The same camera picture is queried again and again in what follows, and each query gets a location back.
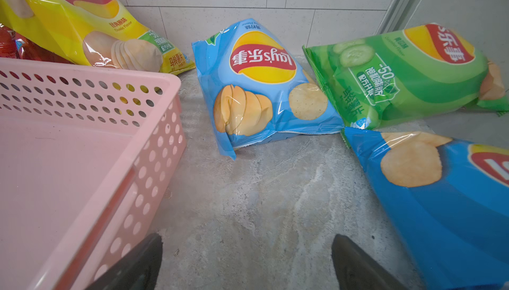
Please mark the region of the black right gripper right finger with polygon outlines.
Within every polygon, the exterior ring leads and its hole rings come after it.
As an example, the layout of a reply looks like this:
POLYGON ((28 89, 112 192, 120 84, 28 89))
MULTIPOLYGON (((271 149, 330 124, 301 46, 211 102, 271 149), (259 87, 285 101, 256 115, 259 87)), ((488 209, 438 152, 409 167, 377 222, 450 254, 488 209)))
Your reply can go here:
POLYGON ((335 236, 331 245, 331 258, 341 290, 406 289, 348 236, 335 236))

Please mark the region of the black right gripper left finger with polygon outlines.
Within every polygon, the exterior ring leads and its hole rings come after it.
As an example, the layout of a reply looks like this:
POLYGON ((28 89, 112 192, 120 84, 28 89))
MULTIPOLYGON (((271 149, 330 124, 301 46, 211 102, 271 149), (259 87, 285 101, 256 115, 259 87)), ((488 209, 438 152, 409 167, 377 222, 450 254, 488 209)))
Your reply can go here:
POLYGON ((149 234, 86 290, 154 290, 163 259, 160 234, 149 234))

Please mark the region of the light blue chips bag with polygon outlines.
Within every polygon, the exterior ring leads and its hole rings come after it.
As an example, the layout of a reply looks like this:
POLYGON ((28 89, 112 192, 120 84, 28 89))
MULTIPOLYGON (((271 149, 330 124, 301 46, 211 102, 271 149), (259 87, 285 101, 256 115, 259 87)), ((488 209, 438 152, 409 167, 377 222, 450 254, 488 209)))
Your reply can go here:
POLYGON ((192 44, 198 80, 220 153, 345 124, 318 84, 254 19, 192 44))

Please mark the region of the dark blue chips bag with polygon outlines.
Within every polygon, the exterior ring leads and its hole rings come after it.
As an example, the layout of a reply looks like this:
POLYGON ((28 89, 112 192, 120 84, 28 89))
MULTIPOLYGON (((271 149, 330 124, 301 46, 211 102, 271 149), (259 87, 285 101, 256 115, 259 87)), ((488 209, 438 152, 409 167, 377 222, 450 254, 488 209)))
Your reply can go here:
POLYGON ((508 150, 345 128, 428 289, 508 288, 508 150))

